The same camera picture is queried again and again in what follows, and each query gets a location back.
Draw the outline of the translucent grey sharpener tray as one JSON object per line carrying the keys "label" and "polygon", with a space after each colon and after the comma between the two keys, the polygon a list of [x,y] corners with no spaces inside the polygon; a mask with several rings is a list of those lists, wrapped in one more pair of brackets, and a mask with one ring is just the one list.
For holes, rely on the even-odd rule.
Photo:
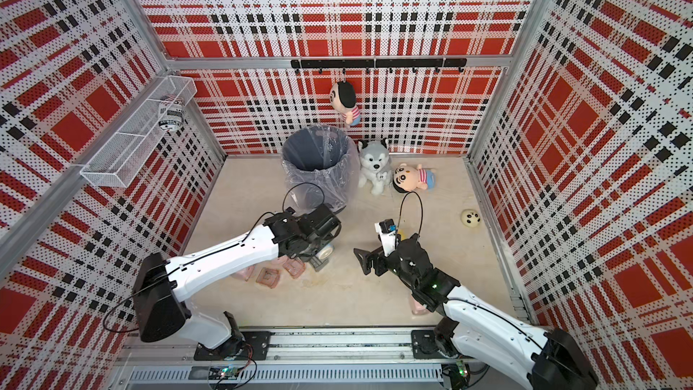
{"label": "translucent grey sharpener tray", "polygon": [[319,259],[317,256],[312,257],[309,260],[310,265],[313,267],[314,271],[316,273],[320,272],[326,265],[328,265],[328,258],[326,259]]}

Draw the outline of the translucent pink sharpener tray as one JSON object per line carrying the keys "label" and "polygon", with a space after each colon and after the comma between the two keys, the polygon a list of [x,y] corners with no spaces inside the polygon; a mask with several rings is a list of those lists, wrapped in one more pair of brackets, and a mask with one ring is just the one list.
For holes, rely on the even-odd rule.
{"label": "translucent pink sharpener tray", "polygon": [[264,285],[269,289],[274,289],[279,281],[281,280],[281,273],[279,270],[269,267],[263,267],[256,278],[256,283]]}

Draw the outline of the grey bin with plastic liner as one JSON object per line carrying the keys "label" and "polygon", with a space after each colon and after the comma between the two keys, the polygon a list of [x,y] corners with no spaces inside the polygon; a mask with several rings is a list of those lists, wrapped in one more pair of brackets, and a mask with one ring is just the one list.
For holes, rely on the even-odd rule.
{"label": "grey bin with plastic liner", "polygon": [[355,142],[343,130],[303,128],[284,142],[282,157],[287,206],[310,212],[323,203],[338,214],[355,198],[360,162]]}

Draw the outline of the blue sharpener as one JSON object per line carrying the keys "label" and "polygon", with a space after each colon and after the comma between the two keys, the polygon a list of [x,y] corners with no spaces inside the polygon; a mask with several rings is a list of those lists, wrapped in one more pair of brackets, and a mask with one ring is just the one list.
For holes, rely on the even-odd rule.
{"label": "blue sharpener", "polygon": [[325,261],[327,260],[330,255],[334,252],[334,247],[332,245],[326,245],[324,246],[315,256],[315,258]]}

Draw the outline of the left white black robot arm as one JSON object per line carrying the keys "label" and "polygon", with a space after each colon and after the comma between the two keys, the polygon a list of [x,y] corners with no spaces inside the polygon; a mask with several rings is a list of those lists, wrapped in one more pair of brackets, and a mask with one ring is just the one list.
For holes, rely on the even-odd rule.
{"label": "left white black robot arm", "polygon": [[189,300],[199,291],[253,265],[287,256],[317,256],[341,231],[341,221],[321,204],[297,216],[293,209],[262,214],[249,231],[186,256],[148,256],[133,288],[139,339],[189,339],[212,357],[225,359],[243,350],[245,339],[229,312],[220,320],[199,312]]}

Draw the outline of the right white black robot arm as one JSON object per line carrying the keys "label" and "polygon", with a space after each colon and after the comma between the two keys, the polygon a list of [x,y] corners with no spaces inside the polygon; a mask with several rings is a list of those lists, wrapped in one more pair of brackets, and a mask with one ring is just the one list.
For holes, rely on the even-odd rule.
{"label": "right white black robot arm", "polygon": [[364,274],[394,274],[417,303],[441,315],[434,352],[482,361],[525,389],[597,388],[597,373],[568,332],[532,326],[483,301],[431,263],[418,235],[380,240],[377,250],[355,249],[359,265]]}

